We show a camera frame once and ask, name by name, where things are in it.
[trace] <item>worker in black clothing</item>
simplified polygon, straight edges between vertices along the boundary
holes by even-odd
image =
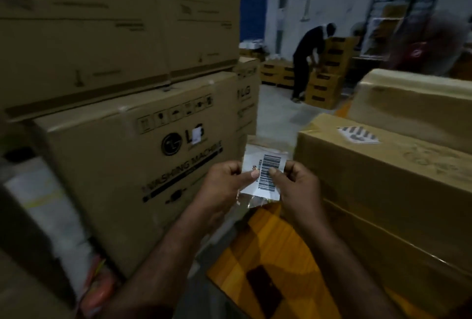
[[[331,37],[336,32],[336,25],[331,23],[312,28],[303,36],[294,53],[294,74],[295,84],[292,94],[292,101],[300,103],[300,93],[304,92],[308,79],[310,78],[310,68],[308,66],[307,57],[311,58],[313,66],[318,67],[313,51],[316,49],[321,54],[325,48],[325,39]]]

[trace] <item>barcode label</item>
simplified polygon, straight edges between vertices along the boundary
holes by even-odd
[[[267,191],[275,191],[275,185],[270,177],[268,170],[271,167],[275,167],[278,169],[280,166],[280,157],[279,156],[272,156],[272,155],[264,155],[263,163],[261,165],[261,176],[259,177],[259,189],[267,190]]]
[[[279,191],[277,191],[268,170],[274,167],[280,171],[284,171],[287,156],[287,152],[246,144],[243,171],[246,172],[257,169],[260,171],[260,175],[251,185],[241,190],[241,193],[273,201],[280,200]]]

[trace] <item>white label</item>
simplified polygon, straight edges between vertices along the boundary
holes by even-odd
[[[247,144],[243,160],[243,172],[257,169],[261,172],[261,175],[255,182],[241,190],[241,193],[274,201],[280,200],[279,191],[276,189],[268,170],[275,167],[283,172],[286,161],[287,153]]]
[[[338,131],[354,144],[378,144],[380,140],[363,126],[337,126]]]
[[[202,141],[202,127],[192,129],[192,145]]]

